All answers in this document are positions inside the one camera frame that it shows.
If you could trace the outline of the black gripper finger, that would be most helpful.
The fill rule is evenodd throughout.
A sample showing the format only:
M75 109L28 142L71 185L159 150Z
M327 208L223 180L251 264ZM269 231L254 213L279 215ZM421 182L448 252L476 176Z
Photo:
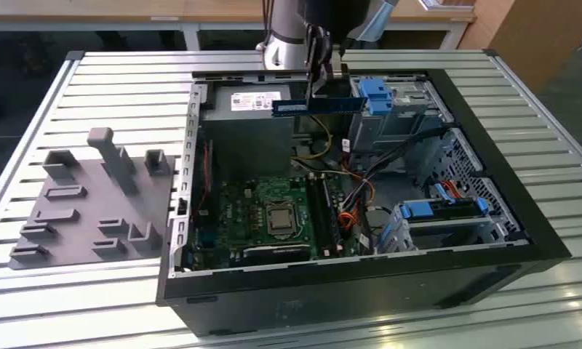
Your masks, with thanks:
M350 96L345 49L321 27L307 25L307 99Z

